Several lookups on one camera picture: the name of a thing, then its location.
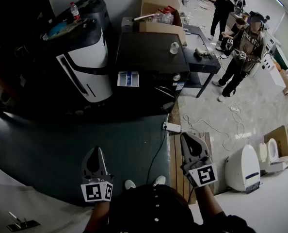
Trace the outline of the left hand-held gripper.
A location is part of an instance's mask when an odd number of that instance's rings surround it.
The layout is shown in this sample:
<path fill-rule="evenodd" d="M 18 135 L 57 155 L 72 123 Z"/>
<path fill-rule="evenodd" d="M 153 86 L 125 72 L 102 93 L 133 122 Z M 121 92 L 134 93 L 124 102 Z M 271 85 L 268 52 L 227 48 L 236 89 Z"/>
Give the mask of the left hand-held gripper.
<path fill-rule="evenodd" d="M 101 148 L 93 147 L 84 157 L 81 166 L 84 184 L 80 186 L 84 200 L 86 202 L 110 202 L 113 191 L 113 175 L 107 171 Z M 96 170 L 99 176 L 91 177 Z"/>

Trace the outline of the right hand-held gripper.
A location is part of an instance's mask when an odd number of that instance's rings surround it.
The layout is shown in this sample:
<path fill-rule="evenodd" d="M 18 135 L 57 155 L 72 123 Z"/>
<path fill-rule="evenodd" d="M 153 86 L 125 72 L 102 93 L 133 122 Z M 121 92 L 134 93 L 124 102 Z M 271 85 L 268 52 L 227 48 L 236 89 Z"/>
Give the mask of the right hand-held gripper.
<path fill-rule="evenodd" d="M 192 187 L 199 188 L 216 182 L 217 168 L 209 156 L 206 142 L 192 133 L 182 133 L 180 142 L 184 156 L 181 169 Z"/>

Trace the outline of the white plastic tray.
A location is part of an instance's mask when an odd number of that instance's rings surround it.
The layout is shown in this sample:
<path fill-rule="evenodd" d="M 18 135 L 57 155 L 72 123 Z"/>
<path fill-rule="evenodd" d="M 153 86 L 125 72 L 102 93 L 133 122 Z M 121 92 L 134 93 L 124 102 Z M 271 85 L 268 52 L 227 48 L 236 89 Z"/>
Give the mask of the white plastic tray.
<path fill-rule="evenodd" d="M 118 72 L 117 86 L 123 87 L 139 87 L 140 75 L 137 71 L 121 71 Z"/>

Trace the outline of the person's left forearm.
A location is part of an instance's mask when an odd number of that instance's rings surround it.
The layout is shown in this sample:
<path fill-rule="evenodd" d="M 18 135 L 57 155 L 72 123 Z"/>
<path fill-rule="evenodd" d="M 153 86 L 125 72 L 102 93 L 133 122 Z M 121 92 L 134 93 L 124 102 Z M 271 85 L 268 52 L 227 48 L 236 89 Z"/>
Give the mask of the person's left forearm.
<path fill-rule="evenodd" d="M 97 202 L 83 233 L 105 233 L 108 227 L 110 202 Z"/>

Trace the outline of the person's right forearm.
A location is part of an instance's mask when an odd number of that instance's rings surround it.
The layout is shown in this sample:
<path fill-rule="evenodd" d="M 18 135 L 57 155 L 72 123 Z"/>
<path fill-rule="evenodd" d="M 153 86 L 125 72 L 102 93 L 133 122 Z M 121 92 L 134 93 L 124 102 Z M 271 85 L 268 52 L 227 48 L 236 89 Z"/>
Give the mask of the person's right forearm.
<path fill-rule="evenodd" d="M 223 213 L 223 209 L 216 201 L 208 185 L 199 187 L 195 190 L 200 214 L 204 222 L 211 220 L 215 215 Z"/>

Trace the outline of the wooden slat pallet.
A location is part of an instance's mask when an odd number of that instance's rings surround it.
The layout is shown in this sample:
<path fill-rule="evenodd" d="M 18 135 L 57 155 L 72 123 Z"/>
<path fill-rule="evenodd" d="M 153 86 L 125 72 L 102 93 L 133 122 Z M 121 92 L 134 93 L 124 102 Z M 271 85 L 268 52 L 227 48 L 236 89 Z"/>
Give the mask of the wooden slat pallet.
<path fill-rule="evenodd" d="M 196 204 L 196 195 L 192 191 L 188 179 L 184 176 L 183 170 L 180 168 L 184 158 L 181 150 L 181 142 L 179 134 L 171 134 L 169 136 L 170 148 L 170 186 L 178 192 L 189 205 Z"/>

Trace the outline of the white power strip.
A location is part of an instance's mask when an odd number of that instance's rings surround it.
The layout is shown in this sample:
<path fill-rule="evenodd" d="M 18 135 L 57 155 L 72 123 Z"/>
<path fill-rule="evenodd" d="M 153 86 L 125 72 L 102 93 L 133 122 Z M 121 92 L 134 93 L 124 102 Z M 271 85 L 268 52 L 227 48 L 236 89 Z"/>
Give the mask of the white power strip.
<path fill-rule="evenodd" d="M 180 125 L 169 123 L 169 122 L 164 122 L 162 128 L 166 131 L 169 131 L 169 132 L 174 132 L 174 133 L 180 133 L 181 132 L 181 126 Z"/>

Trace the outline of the person's right white shoe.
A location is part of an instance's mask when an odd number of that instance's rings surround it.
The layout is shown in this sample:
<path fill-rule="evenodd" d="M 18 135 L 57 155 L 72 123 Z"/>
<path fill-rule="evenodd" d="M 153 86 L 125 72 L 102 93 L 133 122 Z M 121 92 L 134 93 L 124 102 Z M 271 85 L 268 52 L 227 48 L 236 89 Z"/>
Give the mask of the person's right white shoe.
<path fill-rule="evenodd" d="M 157 185 L 165 185 L 166 183 L 166 178 L 163 175 L 158 176 L 155 181 L 153 186 L 157 186 Z"/>

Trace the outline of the dark green floor mat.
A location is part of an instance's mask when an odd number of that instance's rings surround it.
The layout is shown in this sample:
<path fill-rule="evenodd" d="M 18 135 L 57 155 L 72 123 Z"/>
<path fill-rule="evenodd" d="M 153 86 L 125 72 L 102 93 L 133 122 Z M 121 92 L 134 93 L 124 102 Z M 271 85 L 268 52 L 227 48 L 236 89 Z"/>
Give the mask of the dark green floor mat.
<path fill-rule="evenodd" d="M 93 147 L 103 151 L 114 176 L 113 196 L 125 180 L 137 186 L 170 177 L 165 116 L 65 116 L 30 121 L 0 114 L 0 169 L 50 197 L 84 205 L 81 164 Z"/>

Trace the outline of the large white toilet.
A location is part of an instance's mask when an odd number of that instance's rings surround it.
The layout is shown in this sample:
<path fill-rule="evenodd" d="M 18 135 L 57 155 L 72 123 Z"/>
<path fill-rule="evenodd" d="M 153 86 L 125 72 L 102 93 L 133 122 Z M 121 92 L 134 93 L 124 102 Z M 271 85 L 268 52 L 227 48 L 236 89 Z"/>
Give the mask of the large white toilet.
<path fill-rule="evenodd" d="M 259 189 L 260 167 L 256 151 L 251 145 L 245 145 L 228 157 L 225 182 L 228 187 L 246 194 Z"/>

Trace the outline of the person's black shirt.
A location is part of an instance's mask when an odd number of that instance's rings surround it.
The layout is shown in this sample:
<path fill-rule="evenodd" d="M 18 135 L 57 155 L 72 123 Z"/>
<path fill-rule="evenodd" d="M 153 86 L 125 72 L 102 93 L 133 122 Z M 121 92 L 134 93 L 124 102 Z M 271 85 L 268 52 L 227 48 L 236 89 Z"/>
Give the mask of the person's black shirt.
<path fill-rule="evenodd" d="M 106 233 L 256 233 L 238 216 L 218 213 L 195 223 L 185 199 L 166 185 L 124 191 L 110 205 Z"/>

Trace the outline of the black table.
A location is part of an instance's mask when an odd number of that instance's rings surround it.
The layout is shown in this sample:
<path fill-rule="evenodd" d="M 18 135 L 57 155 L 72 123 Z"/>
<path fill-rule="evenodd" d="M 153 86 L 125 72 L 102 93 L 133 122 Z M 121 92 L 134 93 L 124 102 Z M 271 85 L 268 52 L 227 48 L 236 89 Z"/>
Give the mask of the black table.
<path fill-rule="evenodd" d="M 186 37 L 186 46 L 183 47 L 187 64 L 190 68 L 190 74 L 185 82 L 185 88 L 197 88 L 200 91 L 196 95 L 199 98 L 211 79 L 217 74 L 221 68 L 221 64 L 216 56 L 212 58 L 197 58 L 194 51 L 196 48 L 202 50 L 214 51 L 211 43 L 203 34 L 198 26 L 183 26 Z"/>

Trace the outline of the brown cardboard box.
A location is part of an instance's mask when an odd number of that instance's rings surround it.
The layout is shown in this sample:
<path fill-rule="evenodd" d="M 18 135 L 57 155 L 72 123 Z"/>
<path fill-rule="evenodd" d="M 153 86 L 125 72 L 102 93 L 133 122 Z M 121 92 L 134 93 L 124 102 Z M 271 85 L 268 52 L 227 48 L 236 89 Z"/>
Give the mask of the brown cardboard box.
<path fill-rule="evenodd" d="M 288 156 L 288 126 L 280 126 L 264 135 L 265 143 L 268 143 L 270 139 L 276 141 L 279 157 Z"/>

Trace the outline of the grey hair dryer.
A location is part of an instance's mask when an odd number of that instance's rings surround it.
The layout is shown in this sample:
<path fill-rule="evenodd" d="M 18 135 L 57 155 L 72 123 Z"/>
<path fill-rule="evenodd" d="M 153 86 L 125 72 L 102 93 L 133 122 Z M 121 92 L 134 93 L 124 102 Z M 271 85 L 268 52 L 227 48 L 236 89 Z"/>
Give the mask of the grey hair dryer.
<path fill-rule="evenodd" d="M 209 51 L 209 50 L 202 50 L 200 48 L 196 48 L 194 51 L 195 55 L 197 58 L 201 59 L 201 58 L 212 58 L 215 53 L 213 51 Z"/>

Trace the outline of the black washing machine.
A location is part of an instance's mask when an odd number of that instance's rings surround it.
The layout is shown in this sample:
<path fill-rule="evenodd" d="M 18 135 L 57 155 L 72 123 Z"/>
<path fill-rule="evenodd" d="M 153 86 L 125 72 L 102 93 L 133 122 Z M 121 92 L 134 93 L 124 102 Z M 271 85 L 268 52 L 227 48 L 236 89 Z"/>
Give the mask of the black washing machine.
<path fill-rule="evenodd" d="M 173 42 L 179 44 L 175 55 Z M 131 117 L 170 113 L 190 73 L 179 36 L 171 33 L 121 34 L 115 68 L 140 75 L 139 87 L 115 90 L 116 109 Z"/>

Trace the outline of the white and black appliance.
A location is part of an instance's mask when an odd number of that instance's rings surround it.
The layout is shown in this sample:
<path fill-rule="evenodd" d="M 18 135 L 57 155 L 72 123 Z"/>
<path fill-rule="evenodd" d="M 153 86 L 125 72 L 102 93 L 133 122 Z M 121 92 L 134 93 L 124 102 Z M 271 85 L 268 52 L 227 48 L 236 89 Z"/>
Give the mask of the white and black appliance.
<path fill-rule="evenodd" d="M 67 24 L 44 41 L 43 53 L 56 59 L 88 102 L 101 102 L 112 95 L 108 47 L 95 19 Z"/>

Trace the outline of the white cabinet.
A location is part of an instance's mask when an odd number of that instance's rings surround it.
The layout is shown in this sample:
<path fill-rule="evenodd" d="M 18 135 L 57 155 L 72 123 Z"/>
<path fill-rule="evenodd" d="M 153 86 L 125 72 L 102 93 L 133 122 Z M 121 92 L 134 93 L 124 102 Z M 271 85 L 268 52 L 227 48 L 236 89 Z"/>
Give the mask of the white cabinet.
<path fill-rule="evenodd" d="M 276 67 L 276 64 L 273 61 L 273 57 L 267 52 L 263 56 L 262 59 L 262 69 L 265 70 L 268 76 L 272 79 L 272 81 L 282 88 L 285 88 L 285 83 L 283 81 L 282 76 L 280 75 L 279 70 Z"/>

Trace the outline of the open cardboard box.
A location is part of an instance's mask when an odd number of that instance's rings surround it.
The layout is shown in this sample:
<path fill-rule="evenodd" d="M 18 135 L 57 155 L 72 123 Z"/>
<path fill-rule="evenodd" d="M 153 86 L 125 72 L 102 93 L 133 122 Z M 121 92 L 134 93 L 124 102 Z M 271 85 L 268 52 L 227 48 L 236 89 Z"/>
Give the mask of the open cardboard box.
<path fill-rule="evenodd" d="M 187 44 L 185 31 L 183 30 L 183 25 L 181 23 L 181 18 L 178 10 L 175 10 L 174 12 L 173 24 L 165 24 L 159 22 L 140 22 L 139 32 L 177 34 L 182 45 Z"/>

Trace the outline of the metal tube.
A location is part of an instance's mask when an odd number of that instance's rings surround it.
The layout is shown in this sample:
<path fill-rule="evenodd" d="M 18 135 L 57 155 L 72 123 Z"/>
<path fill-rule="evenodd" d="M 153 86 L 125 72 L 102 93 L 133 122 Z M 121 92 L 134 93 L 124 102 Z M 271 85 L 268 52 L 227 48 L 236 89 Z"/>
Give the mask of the metal tube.
<path fill-rule="evenodd" d="M 149 14 L 141 17 L 136 17 L 132 19 L 132 22 L 141 22 L 141 21 L 152 21 L 155 18 L 156 14 Z"/>

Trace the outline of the small black box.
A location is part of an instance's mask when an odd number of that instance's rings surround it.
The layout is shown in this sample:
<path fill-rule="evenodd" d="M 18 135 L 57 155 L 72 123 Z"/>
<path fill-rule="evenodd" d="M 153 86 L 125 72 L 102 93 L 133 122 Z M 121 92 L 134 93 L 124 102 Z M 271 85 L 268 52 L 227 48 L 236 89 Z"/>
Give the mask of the small black box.
<path fill-rule="evenodd" d="M 139 21 L 133 21 L 132 17 L 123 17 L 121 21 L 122 33 L 135 33 L 139 32 Z"/>

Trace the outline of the blue item on tray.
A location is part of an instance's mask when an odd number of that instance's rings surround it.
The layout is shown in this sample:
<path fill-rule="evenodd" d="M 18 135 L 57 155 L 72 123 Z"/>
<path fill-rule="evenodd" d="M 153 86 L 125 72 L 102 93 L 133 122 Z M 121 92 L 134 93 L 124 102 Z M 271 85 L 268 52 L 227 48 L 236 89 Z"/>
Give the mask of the blue item on tray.
<path fill-rule="evenodd" d="M 51 28 L 48 32 L 48 37 L 54 36 L 56 34 L 58 34 L 59 32 L 61 32 L 65 27 L 67 26 L 67 22 L 61 22 L 58 23 L 56 26 L 54 26 L 53 28 Z"/>

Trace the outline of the red-capped plastic bottle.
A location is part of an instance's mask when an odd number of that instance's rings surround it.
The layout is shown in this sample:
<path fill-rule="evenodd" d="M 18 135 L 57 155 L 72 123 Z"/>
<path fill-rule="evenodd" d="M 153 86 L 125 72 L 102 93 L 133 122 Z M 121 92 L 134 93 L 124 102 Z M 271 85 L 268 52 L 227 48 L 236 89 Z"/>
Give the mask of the red-capped plastic bottle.
<path fill-rule="evenodd" d="M 74 2 L 70 3 L 70 11 L 74 20 L 80 20 L 79 10 Z"/>

